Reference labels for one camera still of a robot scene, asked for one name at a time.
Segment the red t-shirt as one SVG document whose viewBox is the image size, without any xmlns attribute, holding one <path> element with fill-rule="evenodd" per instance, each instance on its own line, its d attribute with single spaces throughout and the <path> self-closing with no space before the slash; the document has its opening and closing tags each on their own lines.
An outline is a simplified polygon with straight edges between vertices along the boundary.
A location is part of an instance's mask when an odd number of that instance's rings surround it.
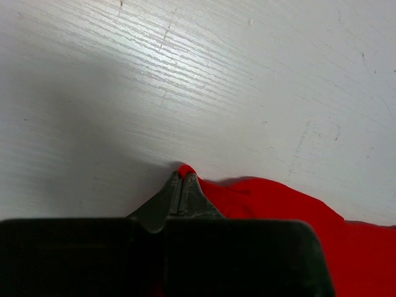
<svg viewBox="0 0 396 297">
<path fill-rule="evenodd" d="M 394 296 L 395 228 L 344 219 L 325 203 L 262 178 L 227 186 L 179 172 L 219 220 L 194 217 L 181 272 L 186 296 Z"/>
</svg>

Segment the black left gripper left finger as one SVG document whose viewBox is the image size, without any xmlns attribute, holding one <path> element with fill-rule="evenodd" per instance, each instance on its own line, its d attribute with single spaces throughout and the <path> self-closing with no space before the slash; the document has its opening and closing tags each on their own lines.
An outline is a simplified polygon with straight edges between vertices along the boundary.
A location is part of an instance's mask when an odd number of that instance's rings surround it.
<svg viewBox="0 0 396 297">
<path fill-rule="evenodd" d="M 182 177 L 118 218 L 1 222 L 2 296 L 147 296 L 163 275 L 162 229 Z"/>
</svg>

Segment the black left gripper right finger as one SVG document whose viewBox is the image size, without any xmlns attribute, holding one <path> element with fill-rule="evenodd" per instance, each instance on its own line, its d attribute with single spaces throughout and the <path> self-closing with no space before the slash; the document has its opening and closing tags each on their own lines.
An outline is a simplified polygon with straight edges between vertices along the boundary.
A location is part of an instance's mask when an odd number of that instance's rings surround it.
<svg viewBox="0 0 396 297">
<path fill-rule="evenodd" d="M 314 230 L 297 220 L 228 219 L 183 181 L 179 213 L 167 219 L 166 296 L 334 296 Z"/>
</svg>

